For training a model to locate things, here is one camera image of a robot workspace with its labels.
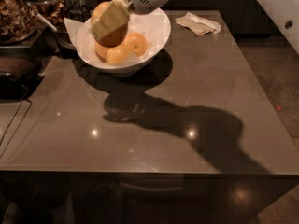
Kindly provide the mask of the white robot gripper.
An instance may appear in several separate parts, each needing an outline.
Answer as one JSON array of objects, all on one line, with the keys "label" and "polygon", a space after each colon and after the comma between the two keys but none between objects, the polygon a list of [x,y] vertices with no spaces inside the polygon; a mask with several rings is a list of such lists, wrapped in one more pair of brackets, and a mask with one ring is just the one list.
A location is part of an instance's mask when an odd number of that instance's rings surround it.
[{"label": "white robot gripper", "polygon": [[99,4],[93,11],[90,32],[100,41],[126,26],[130,12],[149,14],[168,0],[112,0]]}]

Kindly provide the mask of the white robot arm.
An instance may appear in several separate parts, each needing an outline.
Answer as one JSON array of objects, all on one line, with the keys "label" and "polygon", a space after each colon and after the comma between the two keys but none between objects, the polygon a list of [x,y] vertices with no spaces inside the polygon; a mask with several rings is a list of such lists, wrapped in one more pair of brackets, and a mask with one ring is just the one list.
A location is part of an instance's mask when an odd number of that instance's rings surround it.
[{"label": "white robot arm", "polygon": [[[101,1],[86,0],[90,6]],[[299,0],[125,0],[135,13],[148,13],[158,7],[180,10],[215,9],[235,34],[263,34],[270,25],[298,48]]]}]

